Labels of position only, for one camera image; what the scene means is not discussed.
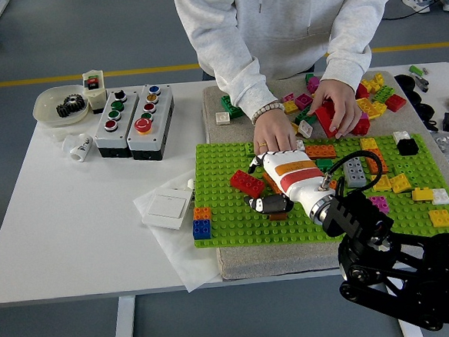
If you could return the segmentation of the person's right hand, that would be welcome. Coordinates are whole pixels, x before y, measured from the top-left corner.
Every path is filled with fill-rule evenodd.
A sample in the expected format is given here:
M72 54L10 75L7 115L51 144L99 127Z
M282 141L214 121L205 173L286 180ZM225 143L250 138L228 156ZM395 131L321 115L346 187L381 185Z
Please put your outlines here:
M254 125L254 152L261 155L267 151L295 150L297 139L286 114L273 108L262 113Z

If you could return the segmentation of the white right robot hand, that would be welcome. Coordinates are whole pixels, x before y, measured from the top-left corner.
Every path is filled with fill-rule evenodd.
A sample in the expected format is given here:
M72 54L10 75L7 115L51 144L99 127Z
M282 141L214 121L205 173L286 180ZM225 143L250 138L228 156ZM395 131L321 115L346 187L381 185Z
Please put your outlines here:
M301 203L305 213L309 214L317 202L334 194L332 189L321 187L324 174L303 151L262 153L253 158L248 171L253 172L258 166L264 168L281 190L279 194L264 198L244 199L261 214L287 213L296 202Z

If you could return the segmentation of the person's left hand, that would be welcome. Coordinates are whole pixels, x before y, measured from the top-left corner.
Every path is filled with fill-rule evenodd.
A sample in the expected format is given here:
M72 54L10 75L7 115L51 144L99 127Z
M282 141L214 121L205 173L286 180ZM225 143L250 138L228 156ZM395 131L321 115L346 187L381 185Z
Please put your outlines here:
M330 99L334 104L334 117L329 127L336 138L350 133L361 118L361 109L355 99L351 86L338 80L321 80L311 103L309 115L313 115L324 101Z

